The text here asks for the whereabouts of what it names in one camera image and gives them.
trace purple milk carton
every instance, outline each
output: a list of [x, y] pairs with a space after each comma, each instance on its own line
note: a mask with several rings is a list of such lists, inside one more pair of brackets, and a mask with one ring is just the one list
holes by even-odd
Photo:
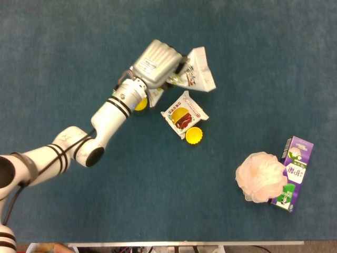
[[313, 147], [314, 144], [295, 136], [287, 140], [280, 162], [285, 166], [283, 175], [288, 178], [288, 184], [283, 187], [282, 194], [271, 199], [270, 203], [289, 212], [294, 210]]

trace juice box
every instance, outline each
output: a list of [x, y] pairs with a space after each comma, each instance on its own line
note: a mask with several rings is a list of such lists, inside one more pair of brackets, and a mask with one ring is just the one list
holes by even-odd
[[289, 212], [294, 210], [313, 147], [314, 144], [295, 136], [287, 140], [280, 162], [285, 166], [283, 175], [288, 183], [281, 195], [269, 200], [271, 204]]

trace white label sticker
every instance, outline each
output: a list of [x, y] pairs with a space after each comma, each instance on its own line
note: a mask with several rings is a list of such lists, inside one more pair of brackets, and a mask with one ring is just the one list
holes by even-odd
[[155, 62], [149, 60], [148, 58], [145, 58], [140, 64], [138, 64], [138, 67], [147, 74], [150, 74], [154, 69], [157, 68], [157, 66], [158, 65]]

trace teal table surface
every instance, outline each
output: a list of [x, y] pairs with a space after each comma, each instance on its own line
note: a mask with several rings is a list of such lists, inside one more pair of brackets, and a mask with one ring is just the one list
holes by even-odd
[[[0, 2], [0, 153], [50, 144], [91, 116], [157, 38], [205, 46], [216, 90], [191, 91], [209, 115], [199, 145], [162, 118], [182, 93], [134, 113], [92, 168], [27, 188], [8, 226], [19, 242], [337, 239], [336, 1]], [[235, 170], [315, 144], [292, 214], [246, 202]]]

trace black cable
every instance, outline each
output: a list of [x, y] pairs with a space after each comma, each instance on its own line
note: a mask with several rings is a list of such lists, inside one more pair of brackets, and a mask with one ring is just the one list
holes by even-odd
[[256, 248], [260, 248], [260, 249], [264, 249], [265, 251], [267, 251], [268, 253], [272, 253], [270, 250], [262, 247], [262, 246], [258, 246], [258, 245], [252, 245], [253, 247], [256, 247]]
[[[93, 129], [90, 133], [88, 133], [85, 137], [81, 138], [80, 140], [76, 141], [74, 144], [70, 145], [68, 148], [66, 148], [63, 152], [61, 152], [60, 154], [57, 155], [57, 157], [52, 160], [46, 167], [44, 167], [39, 173], [38, 175], [40, 176], [43, 172], [45, 172], [51, 165], [53, 165], [54, 162], [56, 162], [58, 159], [61, 159], [62, 156], [68, 152], [70, 149], [72, 149], [73, 147], [75, 147], [77, 144], [79, 144], [81, 141], [85, 140], [86, 138], [88, 138], [89, 136], [91, 136], [96, 130]], [[18, 191], [15, 193], [14, 197], [11, 200], [11, 203], [9, 204], [3, 225], [7, 225], [9, 217], [11, 216], [14, 204], [16, 199], [19, 197], [20, 193], [22, 192], [23, 189], [25, 189], [26, 186], [28, 186], [30, 184], [30, 182], [25, 183], [24, 185], [21, 185], [20, 188], [18, 189]]]
[[14, 207], [14, 204], [15, 204], [15, 201], [17, 199], [17, 197], [19, 197], [20, 193], [22, 192], [23, 189], [25, 189], [26, 185], [24, 186], [21, 186], [18, 191], [15, 193], [14, 197], [12, 198], [11, 200], [11, 203], [9, 204], [9, 207], [8, 207], [8, 211], [6, 213], [6, 216], [5, 216], [5, 219], [4, 219], [4, 222], [3, 222], [3, 225], [7, 225], [7, 222], [9, 220], [9, 217], [11, 216], [11, 212], [13, 210], [13, 207]]

